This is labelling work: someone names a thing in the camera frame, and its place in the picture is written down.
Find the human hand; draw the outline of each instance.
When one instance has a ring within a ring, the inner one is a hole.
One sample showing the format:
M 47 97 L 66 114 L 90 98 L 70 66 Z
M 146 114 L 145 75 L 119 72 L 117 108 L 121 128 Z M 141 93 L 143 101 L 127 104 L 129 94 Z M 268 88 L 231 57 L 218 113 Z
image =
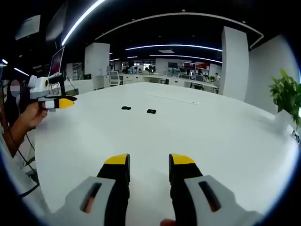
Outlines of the human hand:
M 18 120 L 26 131 L 34 129 L 45 117 L 47 110 L 39 109 L 38 102 L 32 103 L 27 106 L 26 110 L 20 115 Z
M 164 219 L 161 221 L 160 226 L 175 226 L 175 221 L 170 219 Z

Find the white pot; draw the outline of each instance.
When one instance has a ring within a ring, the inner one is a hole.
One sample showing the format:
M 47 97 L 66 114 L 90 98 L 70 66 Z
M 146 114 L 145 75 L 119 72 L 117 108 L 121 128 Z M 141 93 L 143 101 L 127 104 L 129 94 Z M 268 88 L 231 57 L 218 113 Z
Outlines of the white pot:
M 276 131 L 280 134 L 284 134 L 291 122 L 292 116 L 290 115 L 290 113 L 288 113 L 286 110 L 282 110 L 275 116 L 274 124 Z

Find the black small block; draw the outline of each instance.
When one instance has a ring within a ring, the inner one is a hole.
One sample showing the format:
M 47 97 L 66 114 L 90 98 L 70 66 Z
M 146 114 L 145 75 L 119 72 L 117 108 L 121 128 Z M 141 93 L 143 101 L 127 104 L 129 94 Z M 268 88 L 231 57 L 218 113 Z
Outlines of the black small block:
M 157 112 L 157 110 L 152 110 L 152 109 L 147 110 L 147 113 L 150 113 L 150 114 L 155 114 L 156 112 Z
M 123 106 L 121 109 L 122 110 L 131 110 L 132 108 L 131 107 L 127 107 L 127 106 Z

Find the ceiling light strip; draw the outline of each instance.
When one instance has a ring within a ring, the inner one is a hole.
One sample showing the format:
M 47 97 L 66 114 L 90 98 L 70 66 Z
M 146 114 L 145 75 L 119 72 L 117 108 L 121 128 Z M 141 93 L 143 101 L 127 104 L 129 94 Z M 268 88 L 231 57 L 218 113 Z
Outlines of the ceiling light strip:
M 186 57 L 186 58 L 194 58 L 194 59 L 201 59 L 201 60 L 209 60 L 213 62 L 217 62 L 222 64 L 222 61 L 217 61 L 217 60 L 211 60 L 207 58 L 201 58 L 201 57 L 195 57 L 195 56 L 181 56 L 181 55 L 150 55 L 150 57 Z
M 20 69 L 17 69 L 17 68 L 14 68 L 14 69 L 15 69 L 16 71 L 22 73 L 22 74 L 25 74 L 25 75 L 29 76 L 29 74 L 26 74 L 25 72 L 22 72 Z
M 138 48 L 163 47 L 163 46 L 181 46 L 181 47 L 205 48 L 205 49 L 210 49 L 210 50 L 215 50 L 215 51 L 222 52 L 222 50 L 218 49 L 218 48 L 211 48 L 211 47 L 206 47 L 206 46 L 195 46 L 195 45 L 184 45 L 184 44 L 166 44 L 166 45 L 139 46 L 139 47 L 134 47 L 134 48 L 127 48 L 126 51 L 133 50 L 133 49 L 138 49 Z
M 114 59 L 114 60 L 109 60 L 109 62 L 111 62 L 111 61 L 115 61 L 115 60 L 120 60 L 120 59 L 118 58 L 118 59 Z
M 66 37 L 64 38 L 62 42 L 62 46 L 65 45 L 66 41 L 69 39 L 71 34 L 75 31 L 75 29 L 78 27 L 78 25 L 94 10 L 96 9 L 100 4 L 102 4 L 105 0 L 98 0 L 95 2 L 90 8 L 87 9 L 87 11 L 77 20 L 77 22 L 73 25 L 73 27 L 70 29 L 70 31 L 67 33 Z
M 133 24 L 133 23 L 137 23 L 137 22 L 139 22 L 139 21 L 148 20 L 148 19 L 153 19 L 153 18 L 158 18 L 158 17 L 163 17 L 163 16 L 180 16 L 180 15 L 192 15 L 192 16 L 207 16 L 207 17 L 213 17 L 213 18 L 218 18 L 218 19 L 222 19 L 222 20 L 227 20 L 227 21 L 230 21 L 230 22 L 239 24 L 239 25 L 241 25 L 241 26 L 243 26 L 243 27 L 246 27 L 246 28 L 248 28 L 248 29 L 250 29 L 250 30 L 252 30 L 252 31 L 254 31 L 254 32 L 256 32 L 256 33 L 258 33 L 258 34 L 260 35 L 259 39 L 257 39 L 257 40 L 250 46 L 250 48 L 252 48 L 257 42 L 259 42 L 261 39 L 264 38 L 264 35 L 263 35 L 261 32 L 259 32 L 258 30 L 254 29 L 254 28 L 252 28 L 252 27 L 250 27 L 250 26 L 248 26 L 248 25 L 246 25 L 246 24 L 244 24 L 244 23 L 241 23 L 241 22 L 239 22 L 239 21 L 232 20 L 232 19 L 230 19 L 230 18 L 226 18 L 226 17 L 218 16 L 218 15 L 213 15 L 213 14 L 207 14 L 207 13 L 181 12 L 181 13 L 165 13 L 165 14 L 153 15 L 153 16 L 148 16 L 148 17 L 145 17 L 145 18 L 137 19 L 137 20 L 134 20 L 134 21 L 125 23 L 125 24 L 123 24 L 123 25 L 120 25 L 120 26 L 118 26 L 118 27 L 115 27 L 115 28 L 113 28 L 113 29 L 107 31 L 106 33 L 100 35 L 100 36 L 97 37 L 95 40 L 97 40 L 97 39 L 99 39 L 99 38 L 101 38 L 101 37 L 103 37 L 103 36 L 105 36 L 105 35 L 111 33 L 111 32 L 114 31 L 114 30 L 117 30 L 117 29 L 119 29 L 119 28 L 121 28 L 121 27 L 130 25 L 130 24 Z

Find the ceiling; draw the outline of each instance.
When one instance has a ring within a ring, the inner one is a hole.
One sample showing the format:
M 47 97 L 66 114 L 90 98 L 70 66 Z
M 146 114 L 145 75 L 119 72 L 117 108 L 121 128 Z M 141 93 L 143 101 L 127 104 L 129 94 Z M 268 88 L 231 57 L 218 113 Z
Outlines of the ceiling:
M 55 45 L 45 44 L 46 28 L 56 11 L 63 5 L 64 0 L 30 0 L 20 1 L 16 9 L 15 4 L 5 5 L 8 11 L 16 11 L 4 18 L 12 23 L 3 23 L 5 37 L 1 43 L 2 58 L 13 62 L 28 73 L 36 73 L 33 66 L 49 64 L 51 56 L 56 52 Z M 95 0 L 69 0 L 65 19 L 65 30 L 62 38 L 73 26 L 82 13 Z M 223 16 L 246 25 L 264 34 L 264 38 L 254 48 L 280 34 L 285 27 L 285 20 L 270 10 L 270 5 L 263 5 L 261 1 L 247 0 L 106 0 L 96 8 L 75 30 L 66 43 L 64 61 L 84 62 L 85 47 L 92 42 L 104 42 L 111 45 L 111 59 L 126 59 L 138 56 L 135 59 L 154 58 L 149 55 L 158 55 L 159 50 L 170 49 L 174 55 L 203 57 L 222 61 L 221 52 L 199 48 L 161 47 L 143 48 L 125 51 L 126 48 L 158 45 L 158 44 L 188 44 L 212 48 L 222 48 L 221 34 L 224 26 L 230 26 L 247 34 L 249 46 L 260 35 L 256 32 L 227 20 L 208 17 L 177 15 L 164 16 L 135 22 L 138 19 L 166 13 L 206 13 Z M 23 20 L 41 15 L 40 32 L 18 41 L 14 34 Z M 95 40 L 97 37 L 122 24 L 134 22 Z

